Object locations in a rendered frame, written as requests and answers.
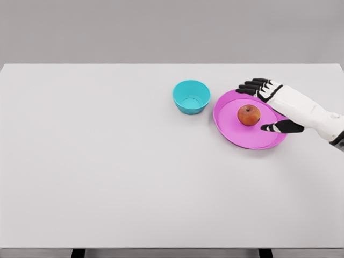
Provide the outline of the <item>red apple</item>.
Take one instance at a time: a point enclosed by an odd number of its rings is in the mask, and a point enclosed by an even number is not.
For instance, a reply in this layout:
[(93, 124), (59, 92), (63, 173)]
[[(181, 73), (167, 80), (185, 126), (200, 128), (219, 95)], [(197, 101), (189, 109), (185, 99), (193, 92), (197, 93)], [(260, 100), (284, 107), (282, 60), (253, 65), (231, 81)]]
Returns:
[(255, 105), (247, 104), (238, 109), (237, 118), (245, 126), (254, 126), (259, 122), (261, 112)]

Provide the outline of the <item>blue bowl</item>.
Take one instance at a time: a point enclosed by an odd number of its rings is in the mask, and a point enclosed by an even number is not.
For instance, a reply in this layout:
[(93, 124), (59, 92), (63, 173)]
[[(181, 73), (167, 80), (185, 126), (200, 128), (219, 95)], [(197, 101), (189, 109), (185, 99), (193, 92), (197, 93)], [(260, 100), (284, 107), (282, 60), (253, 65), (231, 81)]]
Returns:
[(175, 105), (182, 113), (195, 115), (201, 113), (208, 105), (211, 92), (200, 81), (186, 80), (174, 86), (172, 97)]

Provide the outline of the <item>pink plate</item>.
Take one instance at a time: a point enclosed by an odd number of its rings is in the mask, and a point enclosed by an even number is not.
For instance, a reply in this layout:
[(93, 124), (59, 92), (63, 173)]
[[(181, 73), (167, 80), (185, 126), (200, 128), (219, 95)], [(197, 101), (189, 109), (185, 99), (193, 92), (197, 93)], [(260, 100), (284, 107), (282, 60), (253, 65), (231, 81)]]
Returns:
[[(260, 121), (254, 126), (245, 126), (237, 118), (240, 107), (251, 104), (260, 112)], [(219, 132), (231, 143), (246, 149), (268, 149), (279, 145), (286, 134), (261, 130), (261, 126), (272, 124), (285, 118), (274, 111), (268, 104), (247, 94), (235, 90), (224, 93), (216, 101), (213, 118)]]

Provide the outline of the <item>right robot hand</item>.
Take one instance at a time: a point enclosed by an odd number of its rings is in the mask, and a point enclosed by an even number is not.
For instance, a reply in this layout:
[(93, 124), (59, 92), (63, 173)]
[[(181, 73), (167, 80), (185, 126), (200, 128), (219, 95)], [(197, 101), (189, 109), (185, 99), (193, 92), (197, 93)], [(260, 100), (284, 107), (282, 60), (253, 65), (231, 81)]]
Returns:
[(277, 133), (301, 133), (319, 126), (319, 105), (290, 86), (265, 78), (246, 81), (237, 93), (251, 95), (268, 104), (286, 119), (261, 126), (261, 130)]

